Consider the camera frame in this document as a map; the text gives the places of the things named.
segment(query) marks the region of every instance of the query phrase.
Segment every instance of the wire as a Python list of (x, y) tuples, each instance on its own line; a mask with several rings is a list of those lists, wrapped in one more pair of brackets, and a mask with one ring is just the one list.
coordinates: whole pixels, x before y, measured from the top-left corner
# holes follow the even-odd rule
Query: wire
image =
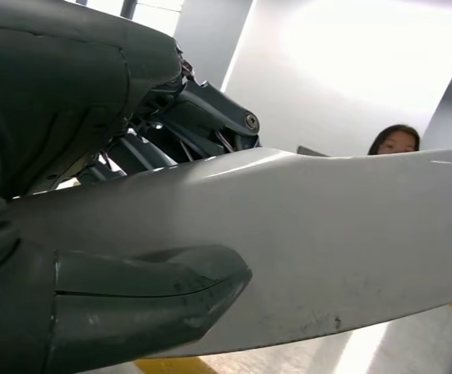
[(224, 138), (221, 132), (217, 131), (217, 132), (215, 132), (215, 135), (219, 140), (221, 140), (221, 143), (222, 143), (223, 146), (225, 146), (228, 151), (230, 151), (230, 153), (234, 153), (235, 152), (235, 150), (233, 149), (233, 147), (231, 144), (229, 144), (228, 142), (228, 140), (226, 140), (226, 138)]
[(187, 156), (187, 158), (190, 159), (190, 161), (194, 161), (193, 159), (193, 156), (191, 156), (191, 153), (186, 146), (186, 144), (183, 143), (182, 140), (181, 140), (181, 139), (179, 140), (179, 143), (181, 144), (181, 146), (182, 147), (182, 149), (184, 151), (184, 153), (186, 153), (186, 155)]

